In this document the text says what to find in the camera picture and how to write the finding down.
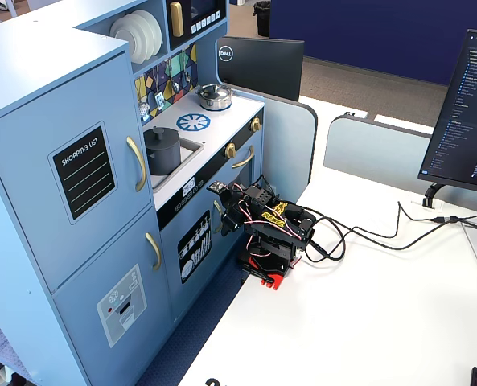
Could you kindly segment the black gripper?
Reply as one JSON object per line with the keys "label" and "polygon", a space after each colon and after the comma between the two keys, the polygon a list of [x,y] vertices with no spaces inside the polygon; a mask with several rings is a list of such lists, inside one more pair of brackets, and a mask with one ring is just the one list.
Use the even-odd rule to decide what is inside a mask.
{"label": "black gripper", "polygon": [[267,208],[271,204],[271,192],[258,184],[245,187],[233,183],[228,189],[221,189],[218,194],[224,213],[220,234],[226,237],[243,224],[266,223],[271,217]]}

